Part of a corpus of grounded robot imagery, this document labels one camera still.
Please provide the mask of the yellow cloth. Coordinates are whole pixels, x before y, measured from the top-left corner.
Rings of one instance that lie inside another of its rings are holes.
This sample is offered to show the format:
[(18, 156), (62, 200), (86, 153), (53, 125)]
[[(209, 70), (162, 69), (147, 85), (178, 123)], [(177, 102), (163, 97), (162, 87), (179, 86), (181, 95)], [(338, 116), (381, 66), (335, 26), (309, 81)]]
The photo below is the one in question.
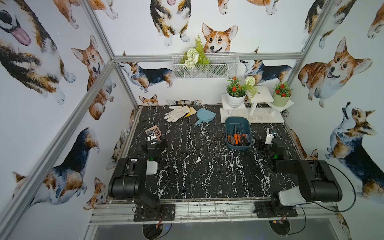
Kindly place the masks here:
[(197, 111), (194, 109), (194, 107), (189, 107), (189, 110), (190, 111), (186, 114), (185, 118), (188, 118), (188, 117), (197, 113)]

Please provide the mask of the teal storage box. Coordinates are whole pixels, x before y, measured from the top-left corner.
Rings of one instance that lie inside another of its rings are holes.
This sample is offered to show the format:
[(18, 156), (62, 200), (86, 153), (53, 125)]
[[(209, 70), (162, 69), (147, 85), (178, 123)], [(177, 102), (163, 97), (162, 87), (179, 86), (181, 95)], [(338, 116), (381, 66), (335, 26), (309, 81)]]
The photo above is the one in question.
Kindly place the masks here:
[[(237, 126), (239, 145), (234, 141), (234, 125)], [(225, 120), (226, 144), (231, 150), (246, 151), (253, 143), (250, 123), (243, 117), (228, 117)]]

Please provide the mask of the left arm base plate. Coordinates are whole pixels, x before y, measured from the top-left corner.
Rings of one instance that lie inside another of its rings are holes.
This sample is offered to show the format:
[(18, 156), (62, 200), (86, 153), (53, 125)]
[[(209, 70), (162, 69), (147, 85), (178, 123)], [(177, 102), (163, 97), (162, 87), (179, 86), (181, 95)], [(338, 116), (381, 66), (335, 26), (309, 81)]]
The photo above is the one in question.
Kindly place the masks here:
[(134, 222), (173, 221), (175, 213), (175, 204), (160, 204), (154, 209), (136, 206)]

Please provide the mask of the orange screwdriver in box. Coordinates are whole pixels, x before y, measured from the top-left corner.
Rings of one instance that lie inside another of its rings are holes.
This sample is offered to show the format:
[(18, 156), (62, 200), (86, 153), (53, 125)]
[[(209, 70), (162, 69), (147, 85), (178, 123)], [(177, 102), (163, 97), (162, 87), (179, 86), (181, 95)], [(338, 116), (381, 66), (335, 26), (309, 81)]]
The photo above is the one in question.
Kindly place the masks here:
[(238, 139), (237, 126), (236, 125), (234, 125), (234, 141), (235, 141), (235, 145), (238, 146), (239, 145), (239, 139)]

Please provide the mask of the white stepped stand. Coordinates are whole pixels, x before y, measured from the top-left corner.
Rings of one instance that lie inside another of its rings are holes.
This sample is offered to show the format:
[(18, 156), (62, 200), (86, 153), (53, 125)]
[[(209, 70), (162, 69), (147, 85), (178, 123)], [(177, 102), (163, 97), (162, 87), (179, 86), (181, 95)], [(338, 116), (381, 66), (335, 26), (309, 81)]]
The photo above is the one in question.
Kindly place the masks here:
[(257, 90), (258, 93), (250, 99), (250, 108), (247, 108), (244, 103), (241, 103), (238, 108), (232, 108), (228, 102), (228, 94), (222, 94), (221, 122), (225, 123), (228, 117), (243, 117), (251, 124), (283, 124), (285, 120), (281, 113), (295, 103), (288, 100), (284, 107), (276, 107), (272, 104), (274, 99), (266, 86), (258, 86)]

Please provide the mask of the green potted red flowers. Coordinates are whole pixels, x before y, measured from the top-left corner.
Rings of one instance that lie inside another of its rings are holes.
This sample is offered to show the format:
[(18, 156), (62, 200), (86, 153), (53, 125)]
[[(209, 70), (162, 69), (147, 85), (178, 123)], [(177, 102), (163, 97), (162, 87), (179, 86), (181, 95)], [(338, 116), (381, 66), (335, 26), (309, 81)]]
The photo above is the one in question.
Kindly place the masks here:
[(284, 107), (292, 95), (292, 89), (286, 82), (275, 85), (272, 104), (276, 107)]

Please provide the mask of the white potted red flowers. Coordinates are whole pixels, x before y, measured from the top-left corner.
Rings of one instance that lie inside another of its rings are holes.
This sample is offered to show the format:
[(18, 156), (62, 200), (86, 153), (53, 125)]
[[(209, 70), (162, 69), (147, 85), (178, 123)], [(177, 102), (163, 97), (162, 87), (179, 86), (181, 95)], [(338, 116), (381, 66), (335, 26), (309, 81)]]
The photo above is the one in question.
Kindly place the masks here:
[(257, 93), (256, 79), (252, 76), (246, 77), (242, 85), (237, 77), (230, 78), (228, 81), (230, 84), (227, 86), (226, 93), (228, 105), (231, 108), (239, 108), (247, 94), (250, 94), (249, 99), (251, 99)]

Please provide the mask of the blue plastic dustpan scoop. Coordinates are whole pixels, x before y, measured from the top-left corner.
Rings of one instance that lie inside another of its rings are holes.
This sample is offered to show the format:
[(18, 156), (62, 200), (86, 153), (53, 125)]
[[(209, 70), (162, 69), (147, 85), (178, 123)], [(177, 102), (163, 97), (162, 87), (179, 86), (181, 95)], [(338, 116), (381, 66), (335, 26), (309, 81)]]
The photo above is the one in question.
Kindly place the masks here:
[(208, 123), (216, 117), (216, 113), (201, 108), (197, 111), (198, 121), (195, 123), (196, 127), (199, 127), (203, 122)]

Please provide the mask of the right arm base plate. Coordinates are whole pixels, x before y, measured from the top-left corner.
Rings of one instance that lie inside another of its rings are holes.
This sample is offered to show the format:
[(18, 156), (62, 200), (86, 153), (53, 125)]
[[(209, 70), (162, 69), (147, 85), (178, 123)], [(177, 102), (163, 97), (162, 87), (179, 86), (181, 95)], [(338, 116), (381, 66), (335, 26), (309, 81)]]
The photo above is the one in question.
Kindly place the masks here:
[(281, 206), (269, 201), (254, 202), (255, 210), (258, 218), (282, 218), (282, 217), (297, 217), (298, 213), (295, 207)]

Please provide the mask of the white work glove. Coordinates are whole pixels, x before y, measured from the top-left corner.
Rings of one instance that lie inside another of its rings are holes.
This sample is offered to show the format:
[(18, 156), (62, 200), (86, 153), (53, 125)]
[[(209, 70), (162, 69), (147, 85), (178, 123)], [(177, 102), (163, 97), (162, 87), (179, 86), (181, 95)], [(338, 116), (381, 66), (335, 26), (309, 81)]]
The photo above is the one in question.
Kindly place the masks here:
[(169, 106), (169, 109), (172, 111), (165, 114), (164, 119), (169, 123), (175, 123), (180, 118), (190, 113), (190, 108), (188, 106)]

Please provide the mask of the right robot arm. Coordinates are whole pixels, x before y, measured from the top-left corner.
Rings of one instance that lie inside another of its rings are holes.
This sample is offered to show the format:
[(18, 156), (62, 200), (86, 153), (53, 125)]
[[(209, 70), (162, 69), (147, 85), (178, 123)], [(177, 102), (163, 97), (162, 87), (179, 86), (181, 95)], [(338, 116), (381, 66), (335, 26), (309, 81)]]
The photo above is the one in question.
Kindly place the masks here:
[(259, 218), (296, 217), (296, 206), (342, 200), (342, 189), (327, 162), (287, 160), (285, 145), (280, 139), (272, 139), (270, 144), (258, 140), (255, 146), (265, 152), (274, 173), (295, 175), (298, 180), (296, 187), (274, 192), (270, 203), (256, 203), (255, 213)]

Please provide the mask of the green white artificial plant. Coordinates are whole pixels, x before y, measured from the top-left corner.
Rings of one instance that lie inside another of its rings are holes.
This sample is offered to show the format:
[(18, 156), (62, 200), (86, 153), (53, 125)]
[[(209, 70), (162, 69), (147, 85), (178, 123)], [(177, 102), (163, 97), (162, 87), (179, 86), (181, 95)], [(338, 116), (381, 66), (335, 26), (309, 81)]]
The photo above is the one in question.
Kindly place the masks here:
[(204, 52), (204, 46), (199, 35), (195, 39), (195, 47), (189, 48), (184, 52), (181, 64), (190, 70), (194, 70), (200, 65), (210, 64), (210, 60)]

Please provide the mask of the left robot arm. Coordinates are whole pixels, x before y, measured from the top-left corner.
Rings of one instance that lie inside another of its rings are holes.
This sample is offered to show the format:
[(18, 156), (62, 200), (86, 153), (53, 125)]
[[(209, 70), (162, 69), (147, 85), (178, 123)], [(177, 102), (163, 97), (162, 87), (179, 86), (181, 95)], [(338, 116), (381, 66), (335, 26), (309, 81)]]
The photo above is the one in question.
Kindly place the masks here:
[(135, 216), (139, 221), (154, 221), (161, 217), (160, 198), (146, 187), (147, 175), (156, 175), (159, 156), (168, 147), (167, 140), (155, 138), (142, 145), (143, 158), (118, 160), (108, 185), (108, 194), (117, 200), (131, 199), (136, 205)]

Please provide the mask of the brown slotted scoop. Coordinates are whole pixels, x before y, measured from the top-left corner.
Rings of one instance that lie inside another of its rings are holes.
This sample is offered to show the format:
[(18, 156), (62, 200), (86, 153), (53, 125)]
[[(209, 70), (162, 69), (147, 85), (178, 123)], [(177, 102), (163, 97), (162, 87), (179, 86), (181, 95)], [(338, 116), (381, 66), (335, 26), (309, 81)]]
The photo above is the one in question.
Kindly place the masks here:
[(162, 132), (159, 129), (158, 126), (153, 126), (147, 130), (145, 130), (145, 133), (147, 134), (148, 137), (155, 137), (155, 138), (160, 138), (162, 136)]

